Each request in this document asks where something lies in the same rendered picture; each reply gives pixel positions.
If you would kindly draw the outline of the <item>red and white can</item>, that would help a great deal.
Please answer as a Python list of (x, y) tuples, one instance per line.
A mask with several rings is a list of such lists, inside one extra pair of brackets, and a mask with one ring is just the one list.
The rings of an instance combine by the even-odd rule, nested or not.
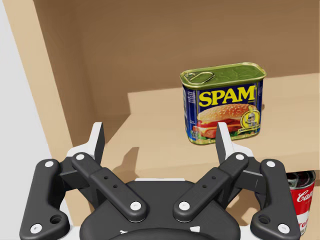
[(313, 190), (316, 181), (316, 173), (314, 170), (308, 170), (288, 172), (286, 176), (300, 228), (300, 233), (303, 235), (308, 224)]

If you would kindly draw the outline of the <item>pale wooden shelf unit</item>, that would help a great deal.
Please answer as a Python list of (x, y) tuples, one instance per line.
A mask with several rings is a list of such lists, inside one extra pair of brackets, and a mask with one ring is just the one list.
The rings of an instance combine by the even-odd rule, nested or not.
[(198, 180), (217, 154), (187, 138), (179, 75), (250, 62), (264, 110), (241, 143), (320, 169), (318, 0), (2, 1), (52, 158), (103, 122), (102, 163), (123, 180)]

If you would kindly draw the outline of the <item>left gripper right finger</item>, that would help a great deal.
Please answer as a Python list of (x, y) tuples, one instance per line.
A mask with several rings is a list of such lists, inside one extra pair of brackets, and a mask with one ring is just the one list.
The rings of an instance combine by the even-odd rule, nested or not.
[[(298, 238), (300, 228), (285, 166), (276, 159), (258, 162), (253, 152), (232, 142), (226, 123), (217, 125), (219, 166), (212, 168), (173, 205), (181, 223), (198, 221), (207, 238)], [(254, 192), (260, 210), (241, 227), (226, 211), (241, 190)]]

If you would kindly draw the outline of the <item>green and blue rectangular can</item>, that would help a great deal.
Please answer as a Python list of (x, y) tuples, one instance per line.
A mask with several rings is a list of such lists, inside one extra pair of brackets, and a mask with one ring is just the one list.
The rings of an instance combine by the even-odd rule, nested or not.
[(197, 145), (215, 143), (219, 122), (227, 125), (232, 140), (257, 135), (266, 75), (251, 62), (183, 71), (180, 80), (189, 141)]

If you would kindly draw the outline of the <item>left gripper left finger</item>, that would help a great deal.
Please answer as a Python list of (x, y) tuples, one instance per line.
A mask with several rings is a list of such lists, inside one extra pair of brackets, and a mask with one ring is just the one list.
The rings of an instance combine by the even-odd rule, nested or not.
[(67, 191), (78, 189), (98, 207), (108, 200), (132, 223), (147, 216), (147, 204), (111, 170), (101, 166), (104, 126), (95, 122), (88, 142), (72, 147), (62, 162), (41, 160), (35, 167), (19, 231), (22, 240), (59, 240), (70, 231), (68, 216), (60, 210)]

